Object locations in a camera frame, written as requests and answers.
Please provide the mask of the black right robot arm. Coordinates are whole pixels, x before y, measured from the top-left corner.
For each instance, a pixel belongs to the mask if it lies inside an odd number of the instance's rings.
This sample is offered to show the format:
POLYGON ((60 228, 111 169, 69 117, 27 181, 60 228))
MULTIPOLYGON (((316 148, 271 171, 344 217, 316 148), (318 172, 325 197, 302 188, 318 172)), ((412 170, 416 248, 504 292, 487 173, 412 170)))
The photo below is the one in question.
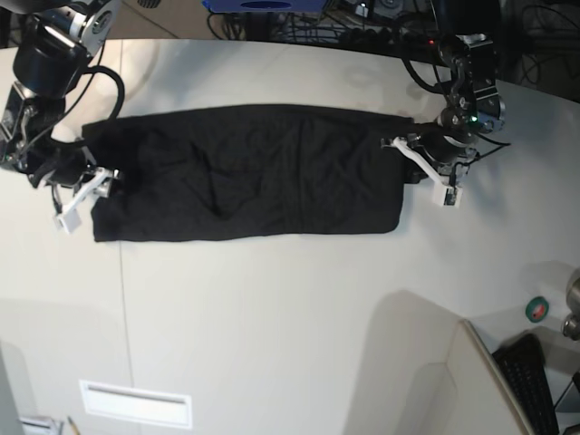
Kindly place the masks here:
POLYGON ((102 73, 113 79, 117 100, 110 117, 119 115, 125 98, 121 77, 91 62, 102 52, 120 6, 118 1, 2 2, 3 11, 27 20, 1 117, 2 169, 24 174, 33 187, 46 181, 108 196, 120 172, 97 165, 90 140, 61 142, 51 134, 71 112, 65 98, 84 75, 102 73))

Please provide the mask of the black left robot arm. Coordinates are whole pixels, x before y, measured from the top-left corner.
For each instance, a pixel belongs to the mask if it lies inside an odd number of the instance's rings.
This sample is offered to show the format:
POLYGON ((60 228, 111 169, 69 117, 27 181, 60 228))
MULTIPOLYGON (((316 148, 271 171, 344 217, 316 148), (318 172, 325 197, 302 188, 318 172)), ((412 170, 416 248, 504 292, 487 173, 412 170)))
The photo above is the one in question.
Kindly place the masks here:
POLYGON ((441 175, 466 168, 478 157, 477 141, 504 127, 493 41, 500 25, 499 1, 431 1, 427 11, 401 14, 393 22, 405 69, 423 90, 446 102, 434 125, 410 141, 441 175))

